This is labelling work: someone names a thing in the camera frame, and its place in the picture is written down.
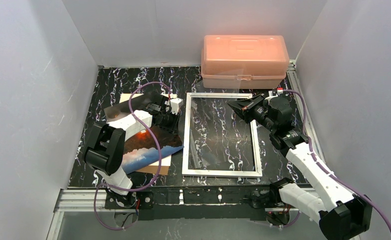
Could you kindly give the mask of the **clear glass sheet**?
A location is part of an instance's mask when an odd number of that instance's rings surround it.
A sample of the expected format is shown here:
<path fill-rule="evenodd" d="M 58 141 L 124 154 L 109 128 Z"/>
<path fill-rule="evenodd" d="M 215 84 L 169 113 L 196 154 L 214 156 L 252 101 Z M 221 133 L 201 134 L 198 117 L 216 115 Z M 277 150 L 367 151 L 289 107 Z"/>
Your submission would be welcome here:
<path fill-rule="evenodd" d="M 240 100 L 239 94 L 246 91 L 235 81 L 230 88 L 205 87 L 199 66 L 194 74 L 191 92 L 203 96 L 189 99 L 188 169 L 255 172 L 251 125 L 241 120 L 228 105 Z"/>

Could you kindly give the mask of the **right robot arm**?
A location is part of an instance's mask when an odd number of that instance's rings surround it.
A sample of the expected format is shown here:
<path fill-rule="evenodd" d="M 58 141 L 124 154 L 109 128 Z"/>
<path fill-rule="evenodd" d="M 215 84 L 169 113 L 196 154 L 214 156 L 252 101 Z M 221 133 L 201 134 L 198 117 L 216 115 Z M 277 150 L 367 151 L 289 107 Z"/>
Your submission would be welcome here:
<path fill-rule="evenodd" d="M 228 106 L 245 123 L 258 123 L 269 131 L 273 147 L 296 166 L 316 192 L 313 195 L 285 177 L 269 185 L 260 197 L 267 205 L 283 203 L 307 215 L 328 240 L 349 240 L 370 228 L 372 205 L 364 196 L 337 182 L 315 154 L 308 136 L 296 130 L 293 109 L 278 88 L 271 96 L 256 95 L 230 101 Z"/>

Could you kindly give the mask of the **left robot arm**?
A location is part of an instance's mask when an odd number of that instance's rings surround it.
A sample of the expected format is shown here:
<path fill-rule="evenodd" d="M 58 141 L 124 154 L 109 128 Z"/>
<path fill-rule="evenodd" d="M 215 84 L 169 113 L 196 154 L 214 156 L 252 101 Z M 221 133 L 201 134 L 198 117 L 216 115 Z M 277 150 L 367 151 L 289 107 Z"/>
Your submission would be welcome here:
<path fill-rule="evenodd" d="M 95 123 L 83 150 L 84 162 L 108 187 L 126 196 L 133 183 L 128 174 L 183 149 L 179 119 L 183 99 L 158 93 L 137 94 L 104 110 L 105 123 Z"/>

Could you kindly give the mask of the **white picture frame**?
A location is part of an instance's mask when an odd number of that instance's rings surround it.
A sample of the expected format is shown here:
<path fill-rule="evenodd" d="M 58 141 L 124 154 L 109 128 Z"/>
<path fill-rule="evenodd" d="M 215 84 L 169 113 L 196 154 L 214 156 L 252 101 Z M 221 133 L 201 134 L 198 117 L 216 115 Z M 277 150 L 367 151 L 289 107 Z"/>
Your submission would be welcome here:
<path fill-rule="evenodd" d="M 184 134 L 183 134 L 183 158 L 182 158 L 182 175 L 184 176 L 202 176 L 202 177 L 220 177 L 220 178 L 260 178 L 263 176 L 263 170 L 262 170 L 262 162 L 261 162 L 261 156 L 260 156 L 260 147 L 259 147 L 259 140 L 258 140 L 258 129 L 257 124 L 255 121 L 252 121 L 251 123 L 247 123 L 251 125 L 251 131 L 252 131 L 252 137 L 253 137 L 253 152 L 255 156 L 255 172 L 247 172 L 247 171 L 219 171 L 219 170 L 190 170 L 188 168 L 188 157 L 189 157 L 189 151 L 187 149 L 188 146 L 188 136 L 189 136 L 189 121 L 190 117 L 188 116 L 187 112 L 190 109 L 190 98 L 191 97 L 202 97 L 203 93 L 197 93 L 197 92 L 189 92 L 186 95 L 186 107 L 185 107 L 185 127 L 184 127 Z M 239 97 L 240 100 L 243 99 L 250 99 L 253 97 L 251 93 L 240 93 Z"/>

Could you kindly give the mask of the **sunset landscape photo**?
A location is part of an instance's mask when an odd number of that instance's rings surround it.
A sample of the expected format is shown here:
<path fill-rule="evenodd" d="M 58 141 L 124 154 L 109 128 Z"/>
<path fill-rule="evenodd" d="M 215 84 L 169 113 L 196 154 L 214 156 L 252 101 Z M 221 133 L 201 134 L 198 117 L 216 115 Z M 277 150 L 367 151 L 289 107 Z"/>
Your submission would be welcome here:
<path fill-rule="evenodd" d="M 134 95 L 123 93 L 119 103 L 104 109 L 107 124 L 126 132 L 121 167 L 126 174 L 159 172 L 167 175 L 171 156 L 184 148 L 178 123 L 183 100 L 154 91 Z M 150 134 L 130 113 L 145 111 L 152 116 Z"/>

